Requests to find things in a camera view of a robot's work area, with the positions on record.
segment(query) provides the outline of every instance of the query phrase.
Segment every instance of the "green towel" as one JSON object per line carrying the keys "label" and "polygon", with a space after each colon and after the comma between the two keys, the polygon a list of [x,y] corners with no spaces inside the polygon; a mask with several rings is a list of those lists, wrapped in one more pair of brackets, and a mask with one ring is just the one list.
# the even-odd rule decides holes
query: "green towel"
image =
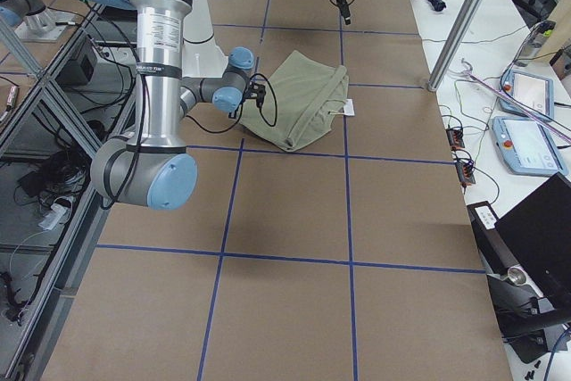
{"label": "green towel", "polygon": [[[255,103],[244,103],[240,123],[287,152],[295,152],[331,131],[331,122],[347,100],[349,77],[344,66],[329,67],[293,51],[269,78],[276,92],[277,125],[269,127]],[[264,116],[271,123],[275,108],[266,86]]]}

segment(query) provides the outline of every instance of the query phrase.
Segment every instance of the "white table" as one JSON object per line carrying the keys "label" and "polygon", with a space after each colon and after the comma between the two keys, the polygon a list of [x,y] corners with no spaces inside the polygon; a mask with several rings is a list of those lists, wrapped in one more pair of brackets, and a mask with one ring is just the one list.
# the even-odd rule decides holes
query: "white table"
{"label": "white table", "polygon": [[[433,42],[424,39],[444,41],[450,33],[452,24],[464,0],[443,0],[447,6],[443,12],[435,12],[427,0],[410,1],[417,21],[418,32],[423,38],[426,61],[428,67],[432,69],[442,51],[444,42]],[[484,0],[463,40],[482,41],[495,39],[523,26],[525,26],[525,23],[511,0]],[[513,35],[502,37],[494,42],[480,44],[463,43],[454,57],[450,70],[463,70],[461,60],[464,58],[474,66],[474,74],[479,78],[499,77],[512,61],[528,32],[528,28],[523,28]],[[553,79],[555,100],[566,104],[571,103],[569,94],[561,85],[548,62],[532,62],[525,68],[525,71]],[[451,109],[451,114],[458,117],[465,127],[483,127],[484,124],[461,114],[458,97],[454,89],[454,81],[457,79],[461,79],[461,77],[455,75],[452,71],[447,73],[437,91],[439,104],[448,106]],[[490,79],[489,81],[493,87],[497,87],[498,82],[499,80],[497,79]],[[494,95],[477,84],[460,82],[458,87],[463,111],[470,116],[488,121],[490,109],[495,101]],[[449,114],[448,109],[443,107],[442,113]],[[498,104],[492,116],[504,115],[510,116],[508,113],[503,112]],[[571,127],[571,109],[556,107],[555,119]],[[451,125],[458,125],[458,123],[455,120],[451,120]],[[493,208],[501,217],[533,192],[547,178],[518,176],[510,173],[495,147],[492,132],[488,131],[484,137],[482,137],[482,134],[482,132],[474,128],[468,128],[465,130],[464,141],[467,151],[474,157],[476,157],[480,141],[482,141],[476,166],[478,169],[491,175],[500,186],[501,193]],[[555,138],[555,142],[558,145],[564,144],[558,138]],[[571,167],[571,148],[561,152],[567,166]],[[475,174],[475,178],[476,184],[467,188],[465,194],[466,204],[484,200],[492,201],[496,195],[496,187],[493,182],[478,171]],[[534,369],[533,365],[522,363],[508,345],[506,346],[506,353],[509,357],[514,380],[519,381],[523,379],[528,370]],[[543,380],[548,358],[549,355],[545,356],[542,359],[540,368],[535,370],[535,380]],[[551,367],[549,381],[568,381],[569,374],[571,374],[571,352],[559,352],[555,356]]]}

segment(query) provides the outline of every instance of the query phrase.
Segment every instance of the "cardboard table surface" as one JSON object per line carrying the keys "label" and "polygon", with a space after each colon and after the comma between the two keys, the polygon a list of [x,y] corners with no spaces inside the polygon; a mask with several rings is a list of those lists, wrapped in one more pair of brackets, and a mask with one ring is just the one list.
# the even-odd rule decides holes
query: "cardboard table surface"
{"label": "cardboard table surface", "polygon": [[42,379],[510,379],[409,0],[209,3],[267,76],[344,64],[356,116],[293,154],[185,121],[193,196],[112,209]]}

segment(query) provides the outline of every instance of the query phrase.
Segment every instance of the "white label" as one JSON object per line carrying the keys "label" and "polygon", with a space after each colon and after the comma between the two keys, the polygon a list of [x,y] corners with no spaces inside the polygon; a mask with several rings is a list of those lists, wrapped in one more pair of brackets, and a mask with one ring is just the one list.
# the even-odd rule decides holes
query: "white label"
{"label": "white label", "polygon": [[143,34],[144,46],[180,51],[180,20],[178,18],[151,13],[143,19],[148,23]]}
{"label": "white label", "polygon": [[353,100],[348,98],[343,106],[343,115],[345,116],[355,116],[355,108],[353,107]]}
{"label": "white label", "polygon": [[509,137],[514,144],[522,167],[557,171],[558,165],[551,154],[539,125],[532,120],[505,120]]}
{"label": "white label", "polygon": [[482,221],[486,229],[494,229],[496,225],[496,217],[493,215],[490,207],[484,205],[482,207],[476,207],[476,214],[478,218]]}

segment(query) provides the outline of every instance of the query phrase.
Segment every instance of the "connector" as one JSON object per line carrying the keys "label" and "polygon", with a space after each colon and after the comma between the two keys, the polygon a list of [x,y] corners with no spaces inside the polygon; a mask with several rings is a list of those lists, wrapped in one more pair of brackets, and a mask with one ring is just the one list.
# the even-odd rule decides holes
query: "connector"
{"label": "connector", "polygon": [[448,144],[452,151],[457,151],[458,149],[464,149],[464,133],[461,129],[447,128],[446,137],[448,137]]}
{"label": "connector", "polygon": [[462,187],[467,187],[476,184],[476,179],[474,178],[474,171],[470,169],[469,165],[462,160],[456,160],[454,162],[456,167],[456,173],[458,174],[458,179]]}

